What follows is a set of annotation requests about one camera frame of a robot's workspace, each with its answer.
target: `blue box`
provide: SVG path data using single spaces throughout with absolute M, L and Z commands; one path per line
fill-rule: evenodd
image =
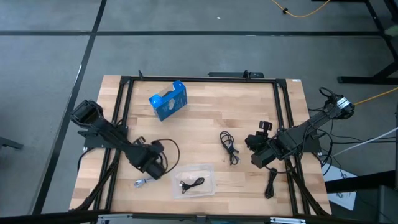
M 180 80 L 149 98 L 156 116 L 163 121 L 187 104 L 187 90 Z

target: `black wire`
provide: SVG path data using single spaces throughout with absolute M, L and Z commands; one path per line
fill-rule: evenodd
M 319 156 L 315 152 L 311 152 L 316 159 L 318 159 L 319 163 L 321 164 L 322 161 L 319 159 Z
M 181 188 L 182 188 L 182 193 L 184 194 L 191 187 L 195 187 L 197 185 L 201 185 L 204 182 L 205 182 L 205 178 L 203 178 L 203 177 L 197 178 L 197 180 L 195 180 L 193 184 L 186 184 L 184 181 L 181 180 L 180 184 L 181 184 Z
M 220 133 L 220 141 L 223 147 L 226 149 L 226 152 L 229 154 L 229 164 L 238 164 L 240 158 L 235 155 L 234 152 L 239 153 L 239 151 L 234 148 L 234 137 L 229 132 L 222 131 Z
M 322 109 L 323 109 L 323 107 L 319 107 L 319 108 L 315 108 L 315 109 L 308 108 L 309 111 L 321 111 Z
M 277 175 L 277 169 L 275 168 L 271 168 L 272 170 L 274 170 L 274 172 L 269 172 L 269 180 L 268 180 L 268 185 L 266 188 L 266 191 L 264 192 L 264 195 L 266 196 L 266 199 L 270 199 L 274 196 L 274 180 L 276 178 Z
M 363 141 L 358 141 L 358 142 L 334 142 L 334 144 L 356 144 L 356 143 L 362 143 Z M 372 141 L 368 143 L 397 143 L 397 141 Z
M 163 173 L 163 175 L 168 174 L 172 169 L 174 169 L 174 167 L 178 164 L 178 162 L 180 162 L 180 154 L 181 154 L 180 148 L 179 148 L 178 144 L 173 139 L 158 139 L 158 140 L 155 140 L 155 141 L 171 141 L 171 142 L 173 142 L 175 144 L 175 147 L 177 147 L 177 151 L 178 151 L 177 161 L 175 162 L 174 166 L 172 166 L 169 170 L 167 170 L 167 168 L 169 166 L 168 162 L 167 162 L 167 157 L 162 152 L 162 155 L 164 156 L 164 159 L 166 161 L 166 168 L 165 168 L 165 172 Z
M 331 167 L 331 165 L 332 165 L 332 163 L 333 163 L 333 158 L 332 158 L 331 156 L 328 156 L 328 155 L 320 155 L 320 157 L 321 157 L 321 156 L 326 156 L 326 159 L 323 160 L 323 162 L 324 162 L 325 164 L 326 164 L 326 162 L 330 159 L 330 163 L 329 163 L 328 168 L 326 169 L 325 173 L 322 174 L 322 175 L 326 175 L 326 174 L 329 172 L 330 167 Z
M 335 162 L 337 162 L 337 164 L 339 165 L 339 171 L 340 171 L 340 174 L 341 174 L 341 177 L 342 178 L 346 178 L 347 177 L 347 175 L 345 175 L 344 173 L 343 173 L 343 171 L 341 171 L 341 164 L 337 161 L 337 159 L 334 157 L 334 156 L 330 156 L 330 163 L 329 163 L 329 167 L 327 168 L 327 170 L 326 170 L 326 172 L 323 174 L 323 175 L 326 175 L 328 172 L 329 172 L 329 169 L 330 169 L 330 167 L 331 167 L 331 165 L 332 165 L 332 163 L 333 163 L 333 159 L 334 159 L 334 161 Z
M 324 90 L 326 90 L 327 92 L 329 92 L 330 95 L 326 95 L 326 94 L 323 92 Z M 320 88 L 319 88 L 319 92 L 320 92 L 323 96 L 325 96 L 325 97 L 327 97 L 327 98 L 329 98 L 329 97 L 331 97 L 331 96 L 335 96 L 335 98 L 336 98 L 335 93 L 333 93 L 331 90 L 329 90 L 329 89 L 327 89 L 327 88 L 325 88 L 325 87 L 320 87 Z
M 369 138 L 369 139 L 367 139 L 367 140 L 362 140 L 362 139 L 358 139 L 358 138 L 351 137 L 351 136 L 338 136 L 338 135 L 335 135 L 335 134 L 332 133 L 332 130 L 333 130 L 333 123 L 334 123 L 334 120 L 331 121 L 330 134 L 331 134 L 332 136 L 336 137 L 336 138 L 350 138 L 350 139 L 354 139 L 354 140 L 361 141 L 361 142 L 365 142 L 365 141 L 368 141 L 368 140 L 370 140 L 370 139 L 374 139 L 374 138 Z M 394 137 L 394 136 L 393 136 L 393 137 L 384 137 L 384 138 L 379 138 L 379 139 L 394 139 L 394 138 L 396 138 L 396 137 Z
M 85 152 L 83 152 L 83 154 L 79 157 L 79 161 L 77 162 L 77 172 L 78 173 L 79 173 L 79 170 L 80 170 L 81 159 L 85 156 L 85 154 L 87 154 L 88 152 L 90 152 L 93 149 L 94 148 L 87 148 L 87 150 Z
M 329 137 L 329 139 L 330 139 L 330 147 L 329 147 L 329 150 L 328 150 L 328 154 L 327 154 L 327 156 L 326 156 L 326 159 L 325 159 L 323 162 L 321 162 L 321 167 L 323 167 L 323 166 L 326 164 L 327 160 L 328 160 L 329 158 L 331 158 L 331 152 L 332 152 L 332 150 L 333 150 L 333 144 L 334 144 L 334 142 L 333 142 L 333 138 L 330 136 L 329 133 L 327 133 L 326 131 L 324 131 L 324 130 L 322 130 L 322 129 L 317 129 L 317 130 L 318 130 L 318 131 L 321 131 L 321 132 L 323 132 L 323 133 L 325 133 L 325 134 Z

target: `desk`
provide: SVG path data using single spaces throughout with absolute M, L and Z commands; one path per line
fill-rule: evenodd
M 98 103 L 104 116 L 111 120 L 118 93 L 120 76 L 106 75 L 99 91 Z M 292 215 L 287 177 L 278 174 L 274 181 L 275 196 L 265 199 L 264 190 L 269 171 L 251 164 L 252 152 L 244 139 L 258 130 L 260 120 L 274 124 L 271 135 L 277 129 L 277 113 L 272 85 L 263 83 L 214 83 L 184 82 L 187 87 L 188 105 L 160 122 L 149 104 L 149 97 L 170 85 L 170 82 L 135 81 L 129 105 L 128 138 L 133 141 L 144 136 L 147 142 L 170 138 L 181 150 L 179 166 L 212 163 L 215 167 L 216 193 L 209 197 L 174 199 L 169 175 L 137 189 L 134 182 L 148 177 L 128 162 L 122 153 L 112 201 L 112 212 L 129 213 L 178 213 L 212 215 Z M 287 80 L 290 105 L 296 125 L 308 119 L 307 104 L 300 80 Z M 284 105 L 284 122 L 287 123 Z M 220 144 L 221 131 L 229 131 L 235 138 L 241 162 L 229 165 L 229 155 Z M 169 164 L 177 158 L 175 146 L 162 142 Z M 79 206 L 89 194 L 100 176 L 104 156 L 102 149 L 88 153 L 81 162 L 70 208 Z M 285 170 L 283 161 L 275 160 L 271 167 Z M 305 183 L 315 200 L 327 212 L 331 212 L 322 170 L 318 160 L 310 153 L 302 159 Z M 108 187 L 105 186 L 100 208 L 104 208 Z M 303 212 L 300 191 L 295 189 L 298 210 Z

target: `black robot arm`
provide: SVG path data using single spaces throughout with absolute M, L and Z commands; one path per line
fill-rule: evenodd
M 326 95 L 321 91 L 328 98 L 323 109 L 303 124 L 280 130 L 279 133 L 271 138 L 258 134 L 255 136 L 249 135 L 245 142 L 254 151 L 251 156 L 252 163 L 258 168 L 262 168 L 275 158 L 283 160 L 299 152 L 303 140 L 329 120 L 348 119 L 354 114 L 355 106 L 343 95 L 336 95 L 330 90 L 327 91 L 330 92 L 330 95 Z
M 124 133 L 104 118 L 102 107 L 94 101 L 85 100 L 80 103 L 71 112 L 70 119 L 80 127 L 88 129 L 91 134 L 100 135 L 112 147 L 122 150 L 130 164 L 141 172 L 147 172 L 155 180 L 164 174 L 163 164 L 157 162 L 160 153 L 164 150 L 163 145 L 159 141 L 144 144 L 143 137 L 133 143 L 129 142 Z

